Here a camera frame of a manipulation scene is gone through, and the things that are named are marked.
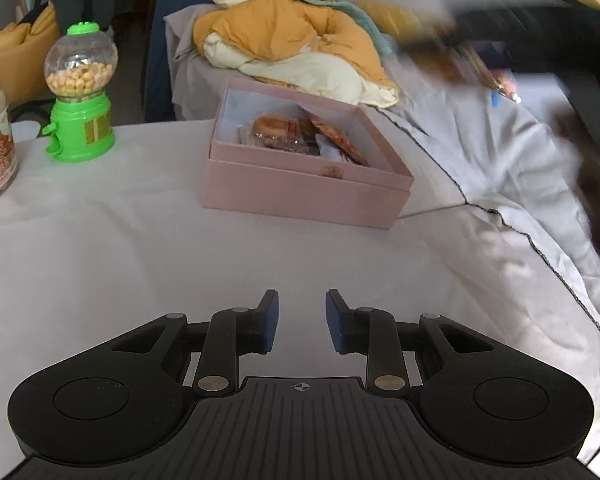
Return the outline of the right gloved hand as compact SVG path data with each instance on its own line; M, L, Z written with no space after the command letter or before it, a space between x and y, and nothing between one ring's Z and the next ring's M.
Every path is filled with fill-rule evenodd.
M558 136L571 142L581 157L576 195L588 218L592 244L600 255L600 148L576 114L558 115L557 125Z

